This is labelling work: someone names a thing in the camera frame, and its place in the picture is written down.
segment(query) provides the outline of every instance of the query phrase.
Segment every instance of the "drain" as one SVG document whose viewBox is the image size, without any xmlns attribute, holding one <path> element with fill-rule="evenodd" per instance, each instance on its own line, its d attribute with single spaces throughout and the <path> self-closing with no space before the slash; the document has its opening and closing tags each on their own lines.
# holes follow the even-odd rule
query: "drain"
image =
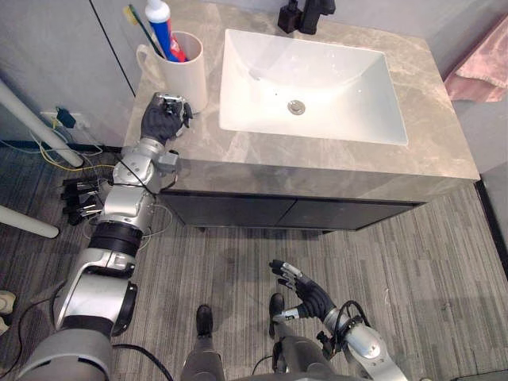
<svg viewBox="0 0 508 381">
<path fill-rule="evenodd" d="M 305 105 L 303 102 L 292 100 L 287 103 L 287 109 L 293 114 L 293 115 L 302 115 L 305 113 Z"/>
</svg>

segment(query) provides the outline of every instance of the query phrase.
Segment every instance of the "yellow cable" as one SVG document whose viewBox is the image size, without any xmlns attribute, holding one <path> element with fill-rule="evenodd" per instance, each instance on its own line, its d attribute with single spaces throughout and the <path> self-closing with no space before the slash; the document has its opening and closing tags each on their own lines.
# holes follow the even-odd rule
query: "yellow cable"
<svg viewBox="0 0 508 381">
<path fill-rule="evenodd" d="M 107 167 L 107 168 L 114 168 L 114 165 L 109 165 L 109 164 L 99 164 L 99 165 L 94 165 L 92 167 L 83 167 L 83 168 L 67 168 L 67 167 L 64 167 L 60 164 L 57 164 L 57 163 L 53 163 L 46 155 L 47 153 L 44 151 L 44 149 L 39 146 L 39 149 L 40 149 L 40 154 L 42 155 L 42 157 L 44 158 L 44 160 L 46 160 L 48 163 L 50 163 L 51 165 L 54 165 L 55 167 L 58 167 L 60 169 L 64 169 L 65 171 L 71 171 L 71 172 L 77 172 L 77 171 L 84 171 L 85 169 L 92 169 L 92 168 L 97 168 L 97 167 Z"/>
</svg>

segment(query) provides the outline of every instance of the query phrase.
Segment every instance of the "power outlet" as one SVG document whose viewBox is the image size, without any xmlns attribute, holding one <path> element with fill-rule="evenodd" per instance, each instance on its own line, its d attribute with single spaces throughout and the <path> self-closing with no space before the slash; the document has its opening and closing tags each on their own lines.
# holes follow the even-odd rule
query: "power outlet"
<svg viewBox="0 0 508 381">
<path fill-rule="evenodd" d="M 84 118 L 84 116 L 80 113 L 70 113 L 71 116 L 76 120 L 76 124 L 75 124 L 75 127 L 77 129 L 86 129 L 88 128 L 88 122 L 87 120 Z M 56 119 L 56 115 L 58 115 L 57 112 L 55 111 L 41 111 L 40 112 L 40 115 L 46 120 L 49 122 L 50 125 L 53 124 L 53 120 L 56 120 L 56 125 L 59 126 L 59 127 L 64 127 L 64 125 L 62 125 L 62 123 L 60 123 L 60 121 L 58 121 Z"/>
</svg>

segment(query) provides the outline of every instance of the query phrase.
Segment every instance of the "cup handle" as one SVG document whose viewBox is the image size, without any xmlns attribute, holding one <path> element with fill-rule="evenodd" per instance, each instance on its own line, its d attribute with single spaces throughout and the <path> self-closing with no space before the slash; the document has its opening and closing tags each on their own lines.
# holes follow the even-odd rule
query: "cup handle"
<svg viewBox="0 0 508 381">
<path fill-rule="evenodd" d="M 160 78 L 158 78 L 153 70 L 146 64 L 146 57 L 148 54 L 151 54 L 151 52 L 147 45 L 138 45 L 136 49 L 137 64 L 139 65 L 141 71 L 144 72 L 147 78 L 153 82 L 154 85 L 159 85 L 161 82 Z"/>
</svg>

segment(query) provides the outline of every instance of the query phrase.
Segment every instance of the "cabinet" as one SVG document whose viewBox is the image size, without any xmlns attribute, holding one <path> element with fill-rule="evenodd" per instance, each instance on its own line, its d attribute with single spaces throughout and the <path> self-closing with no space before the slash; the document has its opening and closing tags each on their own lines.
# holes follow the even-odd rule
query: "cabinet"
<svg viewBox="0 0 508 381">
<path fill-rule="evenodd" d="M 200 227 L 358 230 L 421 204 L 177 190 L 166 191 L 160 197 L 184 224 Z"/>
</svg>

